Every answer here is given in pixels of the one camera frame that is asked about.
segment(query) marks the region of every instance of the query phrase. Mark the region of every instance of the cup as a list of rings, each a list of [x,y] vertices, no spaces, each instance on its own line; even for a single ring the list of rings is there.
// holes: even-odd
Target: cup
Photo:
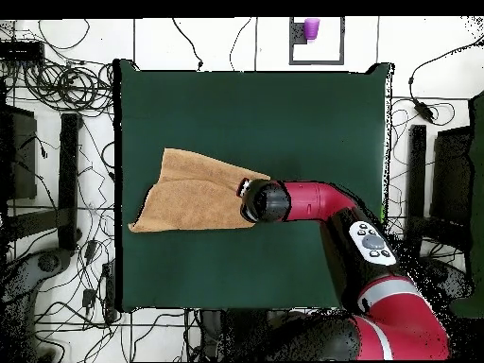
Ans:
[[[314,41],[318,37],[320,29],[319,18],[306,18],[304,20],[304,36],[308,41]]]

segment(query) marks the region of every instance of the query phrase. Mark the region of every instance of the green table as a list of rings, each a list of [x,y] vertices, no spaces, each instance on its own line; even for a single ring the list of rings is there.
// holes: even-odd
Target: green table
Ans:
[[[274,179],[337,182],[380,215],[389,72],[137,71],[116,60],[116,303],[337,306],[315,222],[164,233],[131,233],[128,223],[158,180],[165,147]]]

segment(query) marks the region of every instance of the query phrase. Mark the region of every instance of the brown towel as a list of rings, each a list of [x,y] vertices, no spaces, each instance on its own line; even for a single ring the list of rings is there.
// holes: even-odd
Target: brown towel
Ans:
[[[134,233],[249,228],[236,195],[244,178],[269,177],[191,151],[166,148],[162,172],[145,200]]]

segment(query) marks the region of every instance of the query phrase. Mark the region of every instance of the cable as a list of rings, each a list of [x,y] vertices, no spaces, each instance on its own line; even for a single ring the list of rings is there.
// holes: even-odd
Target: cable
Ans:
[[[68,282],[66,282],[64,284],[54,285],[54,286],[52,286],[52,287],[50,287],[50,288],[48,288],[46,290],[39,290],[39,292],[49,292],[49,291],[51,291],[54,288],[60,288],[61,286],[65,286],[65,285],[71,284],[77,277],[78,277],[78,273],[70,281],[68,281]]]
[[[121,327],[120,333],[121,333],[121,335],[120,335],[120,337],[121,337],[121,353],[123,354],[123,358],[125,359],[125,362],[126,362],[126,363],[130,363],[130,362],[128,361],[128,359],[126,358],[126,355],[125,355],[125,348],[124,348],[124,346],[123,346],[123,327]]]
[[[130,363],[132,362],[132,313],[130,313]]]
[[[78,363],[86,363],[87,359],[90,359],[92,357],[94,357],[94,355],[90,355],[90,353],[94,350],[94,348],[97,346],[97,344],[100,344],[99,345],[99,349],[97,350],[96,354],[95,354],[95,359],[97,358],[97,356],[99,355],[99,353],[110,343],[110,341],[112,340],[112,338],[114,337],[114,334],[116,333],[117,329],[119,328],[119,326],[117,326],[114,331],[112,333],[108,333],[106,335],[103,335],[102,338],[87,352],[86,356],[84,357],[83,360],[80,360]],[[106,339],[107,337],[109,337],[110,339],[104,344],[101,346],[102,344],[102,341],[104,341],[104,339]]]
[[[193,311],[194,313],[194,318],[191,323],[189,323],[189,315],[190,312]],[[189,339],[189,331],[193,327],[194,323],[196,322],[199,325],[199,319],[197,316],[198,310],[194,309],[184,309],[183,314],[184,314],[184,331],[183,331],[183,341],[185,345],[185,350],[186,350],[186,360],[187,362],[193,362],[195,360],[195,357],[197,356],[195,354],[195,349],[190,345],[190,339]]]
[[[64,359],[64,356],[65,356],[65,348],[64,348],[63,345],[60,345],[57,342],[53,342],[53,341],[49,341],[47,339],[40,338],[37,335],[35,335],[35,338],[37,338],[40,342],[44,342],[46,344],[54,345],[56,347],[61,348],[62,349],[62,355],[60,356],[60,359],[59,359],[58,363],[61,363],[62,362],[62,360]]]
[[[34,244],[35,244],[35,243],[36,243],[36,242],[37,242],[39,239],[42,239],[42,238],[44,238],[44,237],[46,237],[46,236],[48,236],[48,235],[50,235],[50,234],[54,233],[56,230],[57,230],[57,228],[56,228],[56,229],[54,229],[54,230],[52,230],[52,231],[48,231],[47,233],[44,233],[44,234],[42,234],[41,236],[39,236],[39,237],[35,238],[35,239],[34,239],[34,240],[33,240],[33,241],[30,243],[30,245],[28,246],[28,248],[27,248],[27,249],[26,249],[26,250],[25,250],[25,251],[24,251],[24,252],[23,252],[23,253],[22,253],[20,256],[17,256],[17,258],[16,258],[15,260],[12,260],[12,261],[11,261],[9,264],[7,264],[7,267],[8,267],[8,266],[10,266],[10,265],[12,265],[12,264],[15,264],[15,263],[16,263],[18,260],[20,260],[20,259],[24,258],[24,257],[25,257],[25,256],[28,254],[28,252],[30,251],[30,249],[32,248],[32,246],[33,246],[33,245],[34,245]]]
[[[240,30],[238,31],[237,36],[235,38],[235,41],[233,41],[232,50],[231,50],[231,53],[229,55],[229,61],[231,62],[232,71],[235,71],[235,69],[233,68],[233,64],[232,64],[232,52],[233,52],[233,49],[235,48],[235,44],[237,43],[237,40],[238,40],[238,37],[239,37],[240,33],[244,30],[244,28],[249,24],[250,21],[252,21],[252,17],[250,17],[249,20],[244,24],[244,26],[242,26],[240,28]]]
[[[45,189],[45,192],[47,193],[47,196],[49,197],[50,203],[52,204],[52,208],[56,212],[56,225],[59,226],[59,214],[58,214],[57,206],[56,206],[56,203],[54,202],[54,200],[52,199],[52,195],[50,194],[50,191],[47,188],[47,185],[45,185],[43,178],[40,175],[34,173],[32,170],[30,170],[30,168],[28,168],[24,163],[19,162],[19,161],[14,161],[14,162],[16,164],[18,164],[20,167],[22,167],[23,169],[25,169],[26,171],[28,171],[30,174],[35,176],[42,183],[43,188]]]
[[[56,301],[54,303],[52,303],[45,312],[48,312],[54,305],[56,304],[60,304],[62,305],[63,307],[69,309],[72,313],[74,313],[78,318],[81,318],[83,321],[85,322],[88,322],[90,323],[93,327],[96,327],[96,328],[99,328],[99,329],[105,329],[105,328],[108,328],[108,326],[106,324],[99,324],[99,323],[94,323],[92,321],[90,321],[89,319],[86,319],[84,316],[82,316],[78,311],[74,310],[71,306],[69,306],[67,303],[65,302],[60,302],[60,301]],[[42,315],[35,320],[35,324],[37,324],[39,322],[39,320],[45,316],[46,313],[42,313]]]
[[[180,27],[178,26],[177,22],[175,21],[175,18],[172,18],[171,21],[173,21],[173,25],[175,26],[175,28],[181,33],[181,35],[191,44],[192,46],[192,49],[193,49],[193,54],[195,55],[195,57],[199,60],[199,67],[197,69],[197,71],[200,70],[200,68],[202,67],[203,65],[203,61],[201,60],[201,58],[199,57],[199,55],[197,54],[197,51],[195,50],[195,46],[193,45],[193,42],[190,41],[190,39],[188,39],[188,36],[186,36],[183,31],[180,29]]]
[[[422,67],[424,67],[425,65],[431,63],[431,62],[434,62],[434,61],[437,61],[437,60],[440,60],[446,56],[449,56],[453,53],[457,53],[457,52],[460,52],[460,51],[463,51],[463,50],[466,50],[472,46],[475,46],[475,45],[482,45],[482,43],[479,43],[481,42],[482,40],[484,39],[484,35],[480,36],[476,41],[470,43],[470,44],[466,44],[464,46],[461,46],[461,47],[458,47],[458,48],[455,48],[453,50],[450,50],[448,51],[447,53],[444,53],[442,54],[441,56],[438,56],[436,57],[435,59],[432,59],[432,60],[429,60],[429,61],[426,61],[426,62],[423,62],[422,64],[420,64],[417,68],[415,68],[415,70],[413,70],[413,73],[412,75],[410,76],[410,78],[408,79],[408,89],[410,91],[410,97],[411,97],[411,101],[414,103],[415,105],[415,110],[417,111],[417,113],[424,119],[426,120],[427,122],[429,122],[430,124],[433,124],[433,125],[437,125],[437,126],[442,126],[442,124],[437,124],[435,123],[435,118],[434,118],[434,115],[433,113],[430,111],[430,108],[428,107],[428,105],[426,105],[425,103],[417,100],[415,98],[415,96],[413,95],[412,93],[412,85],[413,85],[413,82],[415,81],[415,73],[421,69]]]
[[[82,263],[82,249],[83,249],[83,247],[85,247],[86,245],[87,245],[87,241],[86,241],[86,243],[84,243],[84,245],[83,245],[83,246],[80,248],[80,250],[79,250],[79,253],[78,253],[78,262],[77,262],[77,264],[76,264],[77,269],[78,269],[78,264],[79,264],[79,261],[80,261],[80,262],[81,262],[81,264],[83,265],[83,263]],[[44,316],[53,316],[53,315],[55,315],[55,314],[59,313],[59,312],[60,312],[60,311],[63,309],[63,307],[64,307],[64,306],[63,306],[63,307],[61,307],[61,308],[59,308],[59,309],[58,309],[56,312],[53,312],[53,313],[48,313],[48,312],[49,312],[49,310],[52,308],[52,306],[53,306],[54,304],[56,304],[56,303],[59,303],[59,304],[62,304],[62,305],[64,305],[64,304],[69,304],[69,303],[70,303],[70,302],[71,302],[71,301],[74,299],[74,297],[76,296],[76,294],[78,293],[78,290],[80,289],[81,284],[82,284],[82,285],[84,285],[84,287],[85,287],[85,288],[87,288],[87,287],[86,287],[86,285],[85,285],[85,284],[82,282],[82,278],[83,278],[84,274],[87,274],[87,269],[86,269],[86,268],[85,268],[85,266],[83,265],[83,268],[81,269],[81,271],[79,272],[79,270],[78,270],[77,275],[75,275],[75,276],[73,277],[73,279],[71,279],[71,280],[70,280],[68,283],[64,283],[64,284],[63,284],[63,285],[69,284],[69,283],[71,283],[72,281],[74,281],[74,279],[75,279],[76,277],[79,277],[79,283],[78,283],[78,286],[76,287],[76,290],[75,290],[75,291],[74,291],[74,293],[72,294],[72,296],[71,296],[71,298],[69,299],[69,301],[67,301],[67,303],[64,303],[64,302],[54,302],[54,303],[52,303],[52,304],[51,304],[51,305],[50,305],[50,306],[47,308],[47,310],[45,310],[45,312],[43,312],[41,315],[36,315],[36,316],[39,316],[39,317],[36,319],[36,321],[35,321],[35,323],[36,323],[36,324],[37,324],[37,323],[40,321],[40,319],[41,319],[41,318],[43,318]],[[49,289],[47,289],[47,290],[46,290],[46,291],[44,291],[44,292],[50,291],[50,290],[51,290],[51,289],[53,289],[53,288],[54,288],[54,287],[49,288]]]
[[[106,163],[106,159],[104,158],[104,152],[105,152],[105,151],[106,151],[106,149],[107,149],[108,147],[110,147],[111,145],[114,145],[114,141],[109,142],[109,143],[108,143],[106,146],[104,146],[104,147],[103,147],[103,149],[102,149],[102,151],[101,151],[101,155],[100,155],[100,157],[101,157],[101,162],[102,162],[102,163],[103,163],[105,166],[107,166],[107,167],[109,167],[109,168],[114,168],[114,165],[107,164],[107,163]]]
[[[166,317],[170,317],[170,318],[180,318],[181,316],[183,316],[183,313],[180,313],[179,315],[171,315],[171,314],[168,314],[168,313],[163,313],[161,315],[158,315],[157,318],[155,319],[155,321],[153,321],[153,324],[151,325],[151,327],[149,328],[149,330],[144,335],[142,335],[141,337],[139,337],[138,339],[136,339],[134,341],[134,344],[133,344],[133,354],[132,354],[131,361],[134,362],[134,358],[136,357],[136,344],[139,341],[141,341],[142,339],[146,338],[149,335],[149,333],[151,333],[153,331],[153,329],[156,327],[156,323],[158,322],[158,319],[160,319],[160,318],[166,318]]]
[[[101,64],[98,73],[88,68],[83,61],[78,65],[66,60],[66,65],[44,59],[41,66],[26,63],[12,64],[2,61],[3,76],[12,80],[8,93],[22,81],[34,99],[58,112],[78,112],[85,117],[106,113],[111,118],[112,107],[112,66]],[[106,72],[108,81],[102,78]]]
[[[257,54],[259,53],[259,45],[257,43],[257,31],[259,27],[259,17],[255,17],[255,48],[253,54],[253,70],[257,71]]]
[[[430,252],[427,254],[427,257],[432,257],[434,254],[436,254],[438,251],[440,251],[443,248],[443,244],[436,244],[434,247],[430,250]]]
[[[74,317],[76,314],[78,314],[78,313],[79,313],[79,311],[80,311],[80,309],[82,309],[82,306],[81,306],[81,307],[80,307],[80,308],[79,308],[77,311],[75,311],[75,312],[72,314],[72,316],[71,316],[71,317],[70,317],[70,318],[69,318],[69,319],[68,319],[68,320],[67,320],[65,323],[69,322],[69,321],[71,320],[71,318],[73,318],[73,317]],[[61,327],[62,327],[62,326],[65,324],[65,323],[61,324],[61,325],[60,325],[60,326],[59,326],[59,327],[58,327],[56,330],[52,330],[52,332],[51,332],[51,333],[50,333],[50,334],[49,334],[47,337],[44,337],[44,338],[43,338],[43,340],[46,340],[46,339],[48,339],[50,336],[52,336],[54,333],[57,333],[57,332],[58,332],[58,330],[60,330],[60,328],[61,328]]]
[[[407,126],[408,126],[408,123],[412,120],[414,120],[415,118],[417,118],[419,116],[418,113],[416,113],[415,115],[413,116],[409,116],[407,110],[405,109],[397,109],[395,110],[395,106],[401,102],[405,102],[405,101],[412,101],[411,99],[398,99],[396,100],[395,102],[393,102],[393,104],[391,105],[392,107],[392,112],[391,112],[391,133],[395,134],[396,136],[396,140],[395,141],[392,141],[392,147],[390,149],[390,154],[393,156],[393,159],[398,162],[399,164],[402,164],[402,165],[407,165],[405,162],[403,162],[402,160],[400,160],[397,155],[396,155],[396,147],[397,145],[400,143],[401,141],[401,138],[402,136],[407,133]],[[452,111],[452,116],[449,118],[448,121],[445,121],[445,122],[442,122],[442,123],[437,123],[437,119],[439,119],[439,110],[438,110],[438,107],[444,107],[444,106],[447,106],[447,107],[450,107],[451,111]],[[451,104],[451,103],[448,103],[448,102],[441,102],[441,103],[435,103],[435,104],[430,104],[428,105],[427,107],[433,109],[436,113],[436,118],[434,120],[434,125],[438,125],[438,126],[445,126],[447,124],[449,124],[451,121],[454,120],[455,116],[456,116],[456,109],[454,108],[454,106]],[[394,124],[393,123],[393,119],[395,118],[395,115],[399,112],[402,112],[405,116],[404,120],[398,124]],[[398,127],[401,127],[403,126],[403,129],[401,132],[398,132],[397,128]],[[434,162],[431,162],[431,163],[427,163],[425,165],[431,165],[435,163]],[[396,178],[398,177],[401,177],[402,175],[406,174],[408,172],[409,169],[407,169],[406,171],[396,175],[396,176],[393,176],[393,177],[390,177],[389,178],[389,182],[393,182],[393,180],[395,180]],[[393,218],[393,221],[388,221],[388,225],[387,225],[387,231],[390,232],[391,229],[395,226],[397,226],[402,232],[404,231],[404,227],[402,226],[402,224],[399,222],[399,218],[402,216],[403,214],[403,208],[402,208],[402,204],[405,203],[406,201],[405,200],[402,200],[402,197],[403,197],[403,193],[402,193],[402,190],[400,188],[398,188],[397,186],[395,186],[394,184],[392,183],[389,183],[389,187],[393,187],[395,189],[397,189],[397,191],[399,191],[399,200],[394,200],[392,198],[389,197],[389,201],[391,201],[392,203],[396,203],[399,205],[399,214],[396,218]]]
[[[43,34],[43,31],[42,31],[42,26],[41,26],[41,21],[42,20],[39,20],[38,22],[38,26],[39,26],[39,32],[41,32],[41,35],[43,37],[43,39],[48,43],[47,39],[45,38],[45,35]],[[55,46],[54,44],[50,43],[50,47],[52,48],[55,48],[57,50],[70,50],[74,47],[76,47],[78,44],[80,44],[84,39],[86,39],[86,36],[87,34],[89,33],[89,31],[91,30],[91,26],[89,25],[89,23],[87,22],[86,19],[84,19],[84,22],[86,23],[86,31],[84,32],[84,35],[82,36],[82,38],[79,39],[78,42],[70,45],[70,46],[67,46],[67,47],[59,47],[59,46]]]

